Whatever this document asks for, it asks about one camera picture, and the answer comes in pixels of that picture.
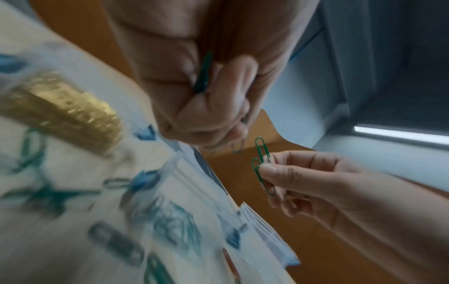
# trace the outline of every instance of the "skin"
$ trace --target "skin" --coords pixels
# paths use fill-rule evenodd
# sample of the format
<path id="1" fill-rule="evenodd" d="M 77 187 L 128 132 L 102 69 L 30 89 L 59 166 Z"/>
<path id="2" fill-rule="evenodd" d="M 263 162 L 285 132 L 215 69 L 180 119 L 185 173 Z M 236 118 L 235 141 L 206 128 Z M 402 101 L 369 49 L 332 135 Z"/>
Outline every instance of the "skin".
<path id="1" fill-rule="evenodd" d="M 270 154 L 259 168 L 273 207 L 316 219 L 406 283 L 448 283 L 449 201 L 331 153 Z"/>
<path id="2" fill-rule="evenodd" d="M 217 150 L 246 137 L 319 0 L 103 2 L 160 133 Z M 206 51 L 210 84 L 194 94 Z"/>

